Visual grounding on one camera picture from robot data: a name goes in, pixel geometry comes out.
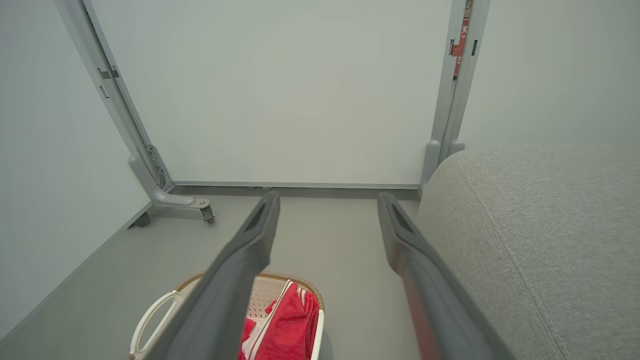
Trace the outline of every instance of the baseboard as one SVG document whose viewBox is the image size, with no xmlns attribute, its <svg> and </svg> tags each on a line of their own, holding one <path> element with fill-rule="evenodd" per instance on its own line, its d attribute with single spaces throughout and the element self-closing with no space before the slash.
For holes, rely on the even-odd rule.
<svg viewBox="0 0 640 360">
<path fill-rule="evenodd" d="M 147 205 L 145 205 L 144 208 L 142 208 L 139 212 L 137 212 L 137 214 L 135 214 L 131 219 L 129 219 L 129 221 L 127 221 L 121 228 L 118 229 L 118 231 L 116 231 L 102 245 L 100 245 L 100 247 L 96 251 L 94 251 L 91 255 L 89 255 L 89 257 L 86 258 L 73 272 L 71 272 L 71 274 L 69 274 L 69 276 L 67 276 L 67 278 L 62 280 L 62 282 L 59 283 L 59 285 L 55 289 L 53 289 L 53 291 L 50 292 L 47 295 L 47 297 L 44 298 L 43 301 L 41 301 L 36 307 L 34 307 L 33 310 L 31 310 L 31 312 L 29 312 L 29 314 L 27 314 L 27 316 L 25 316 L 18 323 L 18 325 L 13 327 L 13 329 L 5 337 L 3 337 L 0 340 L 0 350 L 2 350 L 7 344 L 9 344 L 9 342 L 11 342 L 12 339 L 14 339 L 20 333 L 20 331 L 25 327 L 25 325 L 38 312 L 40 312 L 40 310 L 42 310 L 42 308 L 45 307 L 49 303 L 49 301 L 51 301 L 53 296 L 55 296 L 59 291 L 61 291 L 61 289 L 64 287 L 64 285 L 66 285 L 66 283 L 68 283 L 73 278 L 75 278 L 78 275 L 78 273 L 81 272 L 82 269 L 84 269 L 87 265 L 89 265 L 97 257 L 97 255 L 100 254 L 106 247 L 108 247 L 111 244 L 111 242 L 121 232 L 123 232 L 127 228 L 129 228 L 129 226 L 131 226 L 140 216 L 142 216 L 142 214 L 144 214 L 147 210 L 149 210 L 152 205 L 153 204 L 151 202 L 149 202 Z"/>
</svg>

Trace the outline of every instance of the white whiteboard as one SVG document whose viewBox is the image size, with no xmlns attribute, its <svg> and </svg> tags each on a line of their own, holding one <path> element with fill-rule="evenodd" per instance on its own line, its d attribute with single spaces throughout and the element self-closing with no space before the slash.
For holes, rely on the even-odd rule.
<svg viewBox="0 0 640 360">
<path fill-rule="evenodd" d="M 174 181 L 418 184 L 451 0 L 92 0 Z"/>
</svg>

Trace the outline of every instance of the laundry basket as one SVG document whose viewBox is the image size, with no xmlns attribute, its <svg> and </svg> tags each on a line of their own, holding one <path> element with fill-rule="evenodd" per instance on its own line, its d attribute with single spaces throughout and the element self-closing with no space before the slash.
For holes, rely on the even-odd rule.
<svg viewBox="0 0 640 360">
<path fill-rule="evenodd" d="M 184 299 L 189 296 L 193 291 L 196 284 L 200 280 L 203 274 L 198 274 L 189 280 L 182 283 L 175 290 L 164 294 L 160 299 L 157 299 L 153 305 L 151 305 L 147 312 L 142 316 L 136 331 L 133 333 L 131 339 L 131 351 L 129 354 L 129 360 L 142 360 L 145 358 L 147 350 L 151 349 L 155 340 L 158 338 L 160 332 L 164 329 L 166 324 L 171 320 L 173 315 L 177 312 L 178 308 L 184 302 Z M 311 353 L 311 360 L 317 360 L 320 353 L 320 343 L 322 340 L 322 331 L 324 326 L 324 303 L 322 296 L 318 292 L 317 288 L 310 282 L 295 276 L 289 276 L 285 274 L 277 274 L 273 272 L 265 272 L 256 276 L 253 282 L 253 288 L 251 291 L 251 297 L 249 299 L 249 307 L 246 312 L 246 317 L 252 320 L 264 319 L 267 317 L 267 313 L 264 312 L 271 303 L 276 300 L 282 289 L 284 288 L 287 280 L 298 283 L 299 286 L 307 291 L 316 295 L 318 300 L 318 321 L 316 326 L 316 338 L 314 339 L 314 347 Z M 162 320 L 153 331 L 146 343 L 141 344 L 142 334 L 149 323 L 149 320 L 153 315 L 164 305 L 165 303 L 172 301 L 169 310 L 163 316 Z"/>
</svg>

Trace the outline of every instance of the gray floor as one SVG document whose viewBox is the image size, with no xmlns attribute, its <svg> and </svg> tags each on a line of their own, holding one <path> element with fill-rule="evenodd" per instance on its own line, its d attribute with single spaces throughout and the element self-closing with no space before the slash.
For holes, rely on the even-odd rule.
<svg viewBox="0 0 640 360">
<path fill-rule="evenodd" d="M 337 199 L 285 192 L 268 270 L 304 277 L 322 293 L 321 359 L 418 359 L 402 282 L 385 259 L 376 201 L 362 194 Z M 255 195 L 259 190 L 205 195 L 217 214 L 214 225 L 197 211 L 151 209 L 150 225 L 113 239 L 0 350 L 0 358 L 125 359 L 148 306 L 208 267 Z M 417 213 L 417 201 L 403 206 Z"/>
</svg>

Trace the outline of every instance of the gray sofa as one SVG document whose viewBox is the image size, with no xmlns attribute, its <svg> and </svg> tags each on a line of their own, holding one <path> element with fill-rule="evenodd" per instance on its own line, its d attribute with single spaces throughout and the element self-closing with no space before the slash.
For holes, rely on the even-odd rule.
<svg viewBox="0 0 640 360">
<path fill-rule="evenodd" d="M 459 152 L 417 223 L 517 359 L 640 359 L 640 148 Z"/>
</svg>

